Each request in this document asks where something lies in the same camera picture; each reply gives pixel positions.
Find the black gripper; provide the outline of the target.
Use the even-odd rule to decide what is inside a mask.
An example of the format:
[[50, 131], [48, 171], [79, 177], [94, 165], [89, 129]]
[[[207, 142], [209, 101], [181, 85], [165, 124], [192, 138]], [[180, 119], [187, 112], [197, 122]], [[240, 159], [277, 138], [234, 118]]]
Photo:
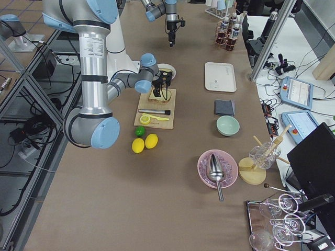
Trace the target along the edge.
[[186, 21], [183, 18], [165, 21], [165, 32], [168, 33], [170, 47], [173, 46], [173, 32], [176, 32], [180, 27], [184, 27], [185, 25]]
[[159, 73], [153, 78], [152, 85], [154, 86], [153, 95], [154, 97], [161, 97], [161, 87], [164, 85], [168, 88], [171, 84], [172, 80], [172, 73], [160, 71]]

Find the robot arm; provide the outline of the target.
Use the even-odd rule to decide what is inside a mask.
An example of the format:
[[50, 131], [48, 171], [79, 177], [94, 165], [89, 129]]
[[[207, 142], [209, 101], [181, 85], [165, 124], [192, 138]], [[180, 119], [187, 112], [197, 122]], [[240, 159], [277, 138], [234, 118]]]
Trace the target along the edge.
[[176, 32], [180, 27], [184, 27], [186, 21], [183, 17], [179, 17], [177, 13], [177, 1], [165, 0], [159, 4], [154, 4], [152, 1], [142, 0], [146, 9], [146, 17], [149, 22], [157, 20], [161, 16], [165, 16], [165, 33], [168, 35], [169, 46], [175, 45]]
[[81, 147], [106, 149], [120, 124], [109, 103], [125, 88], [148, 93], [161, 77], [153, 54], [126, 54], [116, 1], [43, 1], [44, 22], [79, 36], [82, 104], [65, 118], [63, 131]]

